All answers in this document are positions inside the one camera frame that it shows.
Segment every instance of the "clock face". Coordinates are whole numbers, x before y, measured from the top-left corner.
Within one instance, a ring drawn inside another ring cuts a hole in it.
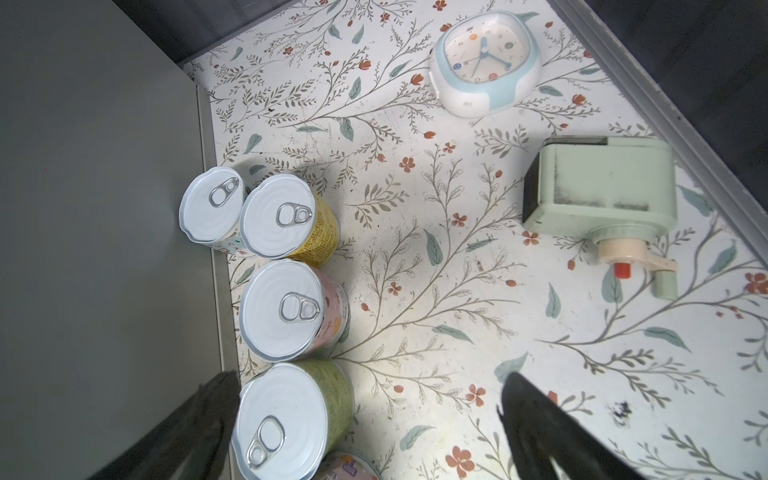
[[[493,14],[456,25],[445,39],[445,56],[463,81],[494,81],[525,62],[530,48],[515,21]]]

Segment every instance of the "can label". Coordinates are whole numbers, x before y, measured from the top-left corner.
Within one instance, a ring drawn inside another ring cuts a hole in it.
[[[352,384],[330,360],[306,359],[291,363],[312,377],[326,401],[328,442],[324,456],[341,442],[352,426],[355,403]]]
[[[315,225],[310,237],[301,247],[294,250],[288,258],[301,260],[312,266],[322,266],[333,256],[339,245],[339,224],[336,215],[326,202],[312,193],[315,197]]]
[[[334,452],[323,460],[312,480],[379,480],[379,474],[353,453]]]
[[[235,257],[252,257],[254,255],[246,248],[243,238],[240,236],[240,227],[234,227],[221,240],[205,243],[205,245]]]
[[[335,345],[349,322],[349,301],[342,286],[317,268],[310,268],[317,275],[320,285],[323,287],[323,301],[326,303],[326,311],[323,324],[306,353]]]

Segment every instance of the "red knob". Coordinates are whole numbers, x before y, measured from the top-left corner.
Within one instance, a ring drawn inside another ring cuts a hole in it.
[[[614,263],[614,276],[621,280],[632,277],[632,265],[629,263]]]

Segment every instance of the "pull tab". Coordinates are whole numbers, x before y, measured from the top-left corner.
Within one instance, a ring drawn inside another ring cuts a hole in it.
[[[283,223],[280,220],[280,214],[283,212],[283,208],[293,209],[293,218],[288,223]],[[292,227],[293,225],[302,225],[310,220],[312,220],[312,209],[309,207],[305,207],[304,205],[292,204],[290,202],[286,202],[280,205],[280,207],[277,209],[276,222],[281,227]]]
[[[267,423],[271,423],[277,427],[277,431],[280,433],[280,443],[274,449],[269,448],[264,443],[264,439],[261,438],[261,429]],[[250,441],[246,457],[248,458],[248,466],[253,470],[257,470],[262,467],[270,458],[274,457],[280,448],[283,447],[283,443],[286,441],[286,431],[283,428],[283,424],[274,415],[269,415],[261,421],[259,429],[256,430],[256,435],[253,436],[253,440]]]
[[[293,315],[292,313],[286,313],[286,301],[290,299],[296,299],[299,302],[299,311]],[[314,299],[304,296],[301,293],[286,293],[280,301],[280,318],[285,323],[310,322],[317,318],[319,313],[320,305],[318,305]]]
[[[232,197],[232,194],[239,184],[240,180],[238,180],[237,177],[227,179],[221,185],[210,191],[210,194],[208,194],[208,201],[214,208],[221,207],[230,199],[230,197]]]

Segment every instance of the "floral patterned surface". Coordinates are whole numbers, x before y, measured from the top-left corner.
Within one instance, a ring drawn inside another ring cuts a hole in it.
[[[489,8],[526,20],[541,83],[466,121],[427,58]],[[323,269],[353,311],[332,353],[356,392],[345,442],[384,478],[516,478],[495,414],[512,371],[648,478],[768,474],[768,277],[690,178],[651,246],[680,264],[672,302],[519,223],[546,137],[654,135],[544,0],[302,0],[185,71],[210,92],[220,164],[251,187],[294,173],[339,217]],[[263,264],[230,258],[236,315]],[[243,381],[268,367],[238,346]]]

